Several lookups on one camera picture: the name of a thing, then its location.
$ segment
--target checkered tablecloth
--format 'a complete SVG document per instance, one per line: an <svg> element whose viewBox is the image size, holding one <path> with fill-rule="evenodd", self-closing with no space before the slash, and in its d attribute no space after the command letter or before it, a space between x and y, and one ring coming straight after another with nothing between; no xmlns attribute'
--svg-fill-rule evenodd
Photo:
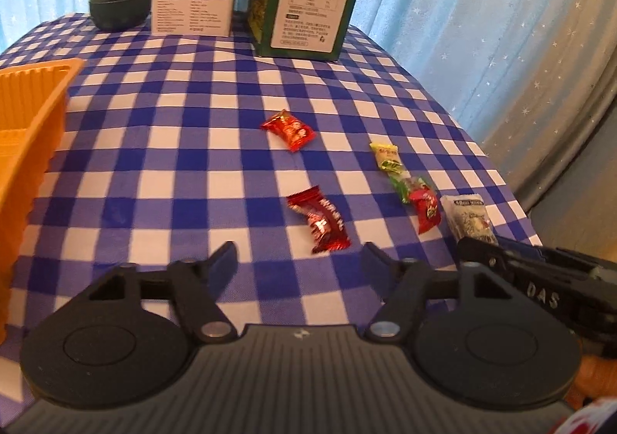
<svg viewBox="0 0 617 434"><path fill-rule="evenodd" d="M443 194L481 194L498 234L538 242L479 146L359 30L325 63L255 57L240 28L228 39L103 34L74 15L37 27L0 67L74 56L86 64L69 91L67 132L15 265L0 425L32 402L18 364L24 334L118 262L156 269L235 241L241 265L220 306L239 328L368 322L379 300L360 272L365 241L451 267L445 220L418 237L371 141L397 145ZM283 108L317 132L295 154L259 129ZM309 228L285 196L313 185L345 219L350 249L311 254Z"/></svg>

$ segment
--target gray curtain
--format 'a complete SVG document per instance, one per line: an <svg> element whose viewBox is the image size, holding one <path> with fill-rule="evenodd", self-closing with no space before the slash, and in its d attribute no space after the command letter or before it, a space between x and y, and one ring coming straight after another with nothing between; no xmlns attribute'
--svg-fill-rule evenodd
<svg viewBox="0 0 617 434"><path fill-rule="evenodd" d="M588 145L531 210L546 246L617 262L616 133L613 103Z"/></svg>
<svg viewBox="0 0 617 434"><path fill-rule="evenodd" d="M617 0L571 0L531 81L482 147L525 211L564 171L617 91Z"/></svg>

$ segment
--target orange plastic basket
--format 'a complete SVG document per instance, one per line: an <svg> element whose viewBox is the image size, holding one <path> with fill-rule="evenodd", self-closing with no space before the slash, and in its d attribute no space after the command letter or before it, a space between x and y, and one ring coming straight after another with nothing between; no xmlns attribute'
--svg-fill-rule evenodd
<svg viewBox="0 0 617 434"><path fill-rule="evenodd" d="M83 60L0 70L0 343L12 267L49 160L64 133L67 88Z"/></svg>

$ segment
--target orange container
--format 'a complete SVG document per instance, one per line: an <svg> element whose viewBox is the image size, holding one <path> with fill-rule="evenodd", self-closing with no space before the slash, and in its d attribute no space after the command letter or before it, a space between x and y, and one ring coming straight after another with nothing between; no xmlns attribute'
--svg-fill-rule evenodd
<svg viewBox="0 0 617 434"><path fill-rule="evenodd" d="M0 70L0 343L6 337L12 267L64 133L67 88L82 65L73 58Z"/></svg>
<svg viewBox="0 0 617 434"><path fill-rule="evenodd" d="M575 386L587 398L617 397L617 359L583 356Z"/></svg>

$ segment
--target wrapped candy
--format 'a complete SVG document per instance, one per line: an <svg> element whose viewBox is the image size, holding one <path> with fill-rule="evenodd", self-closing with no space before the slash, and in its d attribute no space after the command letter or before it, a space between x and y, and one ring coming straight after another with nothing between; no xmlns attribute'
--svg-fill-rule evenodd
<svg viewBox="0 0 617 434"><path fill-rule="evenodd" d="M442 196L441 206L457 241L467 236L486 243L497 244L497 238L491 229L489 214L480 194Z"/></svg>
<svg viewBox="0 0 617 434"><path fill-rule="evenodd" d="M441 213L435 191L422 177L405 171L400 175L390 173L392 185L403 204L413 203L418 215L418 234L428 232L441 222Z"/></svg>
<svg viewBox="0 0 617 434"><path fill-rule="evenodd" d="M575 412L551 434L604 434L615 432L617 398L599 399Z"/></svg>
<svg viewBox="0 0 617 434"><path fill-rule="evenodd" d="M400 161L399 148L396 145L386 145L383 143L371 143L370 148L375 154L377 166L380 170L388 173L402 173L405 170Z"/></svg>
<svg viewBox="0 0 617 434"><path fill-rule="evenodd" d="M315 138L315 132L310 126L292 116L285 109L264 122L261 129L280 136L292 152L300 150L301 147Z"/></svg>
<svg viewBox="0 0 617 434"><path fill-rule="evenodd" d="M307 218L315 240L313 253L335 251L351 246L341 214L323 197L319 186L287 197L288 206Z"/></svg>

